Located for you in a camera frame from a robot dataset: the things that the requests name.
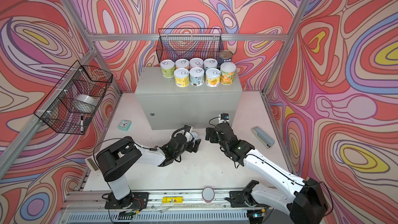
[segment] yellow glue stick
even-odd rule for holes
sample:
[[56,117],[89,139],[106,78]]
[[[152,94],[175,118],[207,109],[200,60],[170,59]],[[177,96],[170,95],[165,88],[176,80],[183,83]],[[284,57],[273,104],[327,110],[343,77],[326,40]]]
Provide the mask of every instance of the yellow glue stick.
[[182,202],[182,197],[163,197],[162,203],[180,203]]

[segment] white table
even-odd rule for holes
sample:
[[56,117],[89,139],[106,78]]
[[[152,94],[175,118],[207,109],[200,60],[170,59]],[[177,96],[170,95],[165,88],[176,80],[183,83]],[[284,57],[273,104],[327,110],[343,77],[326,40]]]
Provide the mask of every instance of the white table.
[[[128,131],[119,130],[121,120],[130,120]],[[251,133],[251,128],[258,126],[268,133],[275,145],[267,149]],[[257,180],[265,186],[273,186],[257,173],[239,166],[227,158],[218,144],[205,140],[205,129],[195,129],[202,139],[197,153],[184,152],[182,162],[173,162],[166,167],[136,163],[127,172],[127,182],[132,190],[166,189],[218,189],[243,188],[251,180]],[[232,125],[235,135],[254,145],[264,156],[287,170],[286,162],[277,142],[275,132],[262,102],[259,92],[243,92]],[[154,147],[169,142],[174,130],[151,130],[144,112],[134,93],[124,93],[116,109],[105,139],[131,136],[137,143]],[[102,149],[116,142],[104,142]],[[100,172],[90,172],[84,191],[110,190]]]

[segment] cabinet door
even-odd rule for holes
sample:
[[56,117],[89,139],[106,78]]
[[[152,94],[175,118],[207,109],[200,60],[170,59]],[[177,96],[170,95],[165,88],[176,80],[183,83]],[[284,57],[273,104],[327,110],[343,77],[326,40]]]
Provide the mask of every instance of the cabinet door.
[[230,124],[235,117],[240,93],[205,95],[137,96],[152,130],[178,129],[185,124],[194,128],[209,127],[209,120],[228,113]]

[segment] patterned wall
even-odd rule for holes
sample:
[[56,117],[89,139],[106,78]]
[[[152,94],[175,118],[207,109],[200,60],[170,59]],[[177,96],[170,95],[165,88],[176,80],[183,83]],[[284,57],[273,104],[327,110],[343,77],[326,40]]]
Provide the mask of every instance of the patterned wall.
[[[221,27],[224,33],[286,33],[300,0],[73,0],[93,33],[157,33],[158,28]],[[244,90],[261,90],[281,42],[227,42]],[[122,91],[142,67],[156,66],[154,41],[96,43]]]
[[[0,4],[0,150],[87,47],[59,0]],[[0,224],[49,223],[77,186],[115,105],[113,88],[84,136],[43,126],[0,180]]]
[[330,188],[327,223],[398,223],[397,36],[398,0],[312,0],[267,91],[296,172]]

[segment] black wire mesh basket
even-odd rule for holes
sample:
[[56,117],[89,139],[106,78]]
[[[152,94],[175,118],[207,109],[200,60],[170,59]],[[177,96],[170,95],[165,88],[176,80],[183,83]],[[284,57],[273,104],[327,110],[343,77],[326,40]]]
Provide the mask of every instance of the black wire mesh basket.
[[224,49],[221,28],[161,28],[156,54],[159,63],[164,60],[217,59]]
[[38,111],[39,106],[35,115],[57,133],[83,135],[112,79],[110,72],[95,66],[80,65],[50,106],[44,111]]

